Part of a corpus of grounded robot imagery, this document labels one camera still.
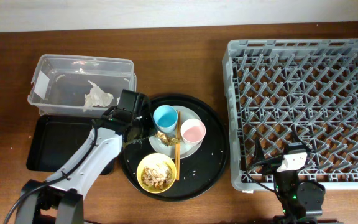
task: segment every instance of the wooden chopstick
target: wooden chopstick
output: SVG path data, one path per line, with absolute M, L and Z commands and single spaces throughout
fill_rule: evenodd
M 175 145 L 175 166 L 177 167 L 177 180 L 179 180 L 180 175 L 180 111 L 178 111 L 178 121 L 177 121 L 177 135 L 176 138 L 179 139 L 179 144 Z

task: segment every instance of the black round plate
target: black round plate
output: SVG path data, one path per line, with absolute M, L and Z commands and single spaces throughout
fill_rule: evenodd
M 191 96 L 166 95 L 152 99 L 151 104 L 152 111 L 161 105 L 185 106 L 193 110 L 205 124 L 206 135 L 193 155 L 180 160 L 180 180 L 163 193 L 148 193 L 137 182 L 136 169 L 140 161 L 155 153 L 148 139 L 128 145 L 119 156 L 125 175 L 143 194 L 159 200 L 177 202 L 201 195 L 218 181 L 229 158 L 229 139 L 222 122 L 212 108 Z

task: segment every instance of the bowl of food scraps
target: bowl of food scraps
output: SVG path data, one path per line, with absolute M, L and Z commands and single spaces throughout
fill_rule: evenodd
M 161 153 L 144 157 L 137 166 L 136 176 L 147 192 L 159 194 L 168 190 L 176 179 L 177 169 L 171 158 Z

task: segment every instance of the crumpled gold foil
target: crumpled gold foil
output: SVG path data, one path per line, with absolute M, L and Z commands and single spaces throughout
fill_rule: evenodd
M 161 131 L 157 131 L 156 136 L 161 140 L 162 144 L 166 146 L 174 146 L 180 143 L 179 139 L 174 137 L 169 137 L 166 134 L 162 133 Z

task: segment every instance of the wooden table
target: wooden table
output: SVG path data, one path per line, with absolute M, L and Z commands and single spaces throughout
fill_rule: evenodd
M 358 38 L 358 22 L 0 34 L 0 223 L 29 179 L 50 175 L 25 167 L 39 117 L 27 95 L 41 55 L 131 59 L 139 92 L 197 97 L 218 112 L 227 128 L 221 60 L 230 40 L 350 37 Z M 323 211 L 322 219 L 358 223 L 358 191 L 327 192 Z M 114 173 L 97 179 L 85 200 L 85 218 L 100 223 L 260 223 L 279 214 L 274 194 L 234 190 L 228 166 L 205 194 L 168 203 L 141 194 L 116 164 Z

